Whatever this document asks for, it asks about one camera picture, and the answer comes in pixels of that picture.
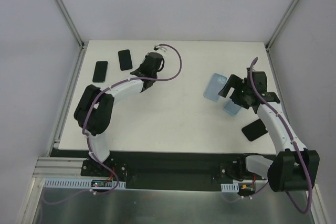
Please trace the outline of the light blue cased phone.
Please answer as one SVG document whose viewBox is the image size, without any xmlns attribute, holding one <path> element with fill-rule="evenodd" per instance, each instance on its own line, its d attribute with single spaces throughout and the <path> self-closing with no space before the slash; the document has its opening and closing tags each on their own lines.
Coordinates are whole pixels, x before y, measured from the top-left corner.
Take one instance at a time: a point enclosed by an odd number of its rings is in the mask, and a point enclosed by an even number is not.
<svg viewBox="0 0 336 224">
<path fill-rule="evenodd" d="M 203 96 L 211 101 L 217 102 L 219 100 L 218 93 L 225 86 L 226 82 L 226 76 L 214 73 L 205 88 Z"/>
</svg>

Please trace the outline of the light blue phone case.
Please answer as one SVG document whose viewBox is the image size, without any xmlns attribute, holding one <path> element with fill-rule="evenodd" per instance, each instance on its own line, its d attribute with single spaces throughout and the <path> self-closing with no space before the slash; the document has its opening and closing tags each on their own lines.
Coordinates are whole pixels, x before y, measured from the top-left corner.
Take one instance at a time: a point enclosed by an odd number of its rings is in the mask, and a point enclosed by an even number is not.
<svg viewBox="0 0 336 224">
<path fill-rule="evenodd" d="M 231 116 L 236 116 L 241 110 L 241 106 L 236 105 L 231 99 L 229 99 L 223 106 L 223 110 Z"/>
</svg>

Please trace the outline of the black smartphone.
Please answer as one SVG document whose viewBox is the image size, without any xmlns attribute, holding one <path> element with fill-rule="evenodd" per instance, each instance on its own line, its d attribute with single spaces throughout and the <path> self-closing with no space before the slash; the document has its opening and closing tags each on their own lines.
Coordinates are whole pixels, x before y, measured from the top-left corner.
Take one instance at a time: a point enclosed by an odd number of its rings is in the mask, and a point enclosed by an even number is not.
<svg viewBox="0 0 336 224">
<path fill-rule="evenodd" d="M 129 49 L 118 51 L 118 58 L 121 71 L 131 70 L 133 68 L 131 52 Z"/>
<path fill-rule="evenodd" d="M 92 77 L 93 83 L 103 83 L 106 80 L 107 75 L 107 69 L 108 69 L 108 62 L 107 61 L 97 61 L 94 73 Z"/>
</svg>

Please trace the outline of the black cased phone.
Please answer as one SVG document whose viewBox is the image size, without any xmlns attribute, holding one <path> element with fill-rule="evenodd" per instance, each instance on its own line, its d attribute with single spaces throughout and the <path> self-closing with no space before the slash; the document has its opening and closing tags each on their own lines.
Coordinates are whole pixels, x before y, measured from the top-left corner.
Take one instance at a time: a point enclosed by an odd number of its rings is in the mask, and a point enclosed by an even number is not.
<svg viewBox="0 0 336 224">
<path fill-rule="evenodd" d="M 244 126 L 241 131 L 246 139 L 248 139 L 250 142 L 253 142 L 268 133 L 261 119 L 257 119 L 254 122 Z"/>
</svg>

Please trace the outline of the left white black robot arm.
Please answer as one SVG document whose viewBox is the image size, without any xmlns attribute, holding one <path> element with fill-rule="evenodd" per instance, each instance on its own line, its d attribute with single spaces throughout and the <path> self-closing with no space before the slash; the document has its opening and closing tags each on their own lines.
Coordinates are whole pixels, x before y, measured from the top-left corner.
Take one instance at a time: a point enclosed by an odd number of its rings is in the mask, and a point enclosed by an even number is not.
<svg viewBox="0 0 336 224">
<path fill-rule="evenodd" d="M 157 52 L 148 53 L 139 67 L 128 78 L 101 90 L 93 84 L 87 86 L 74 112 L 74 119 L 82 129 L 82 134 L 93 140 L 88 144 L 89 156 L 95 160 L 92 169 L 99 176 L 110 173 L 111 164 L 106 159 L 110 155 L 105 137 L 100 137 L 109 126 L 113 106 L 131 95 L 152 87 L 157 73 L 164 67 L 164 58 Z"/>
</svg>

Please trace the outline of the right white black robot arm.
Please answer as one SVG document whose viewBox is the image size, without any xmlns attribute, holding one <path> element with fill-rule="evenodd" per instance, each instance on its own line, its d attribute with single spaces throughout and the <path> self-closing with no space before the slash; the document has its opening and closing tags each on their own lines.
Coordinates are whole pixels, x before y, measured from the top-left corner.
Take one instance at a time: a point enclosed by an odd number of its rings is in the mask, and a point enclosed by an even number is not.
<svg viewBox="0 0 336 224">
<path fill-rule="evenodd" d="M 276 150 L 274 160 L 249 155 L 236 166 L 242 179 L 254 173 L 268 179 L 274 192 L 309 191 L 314 187 L 320 157 L 297 138 L 282 112 L 276 93 L 267 90 L 263 71 L 248 71 L 244 79 L 232 74 L 218 93 L 244 109 L 252 108 L 264 124 Z"/>
</svg>

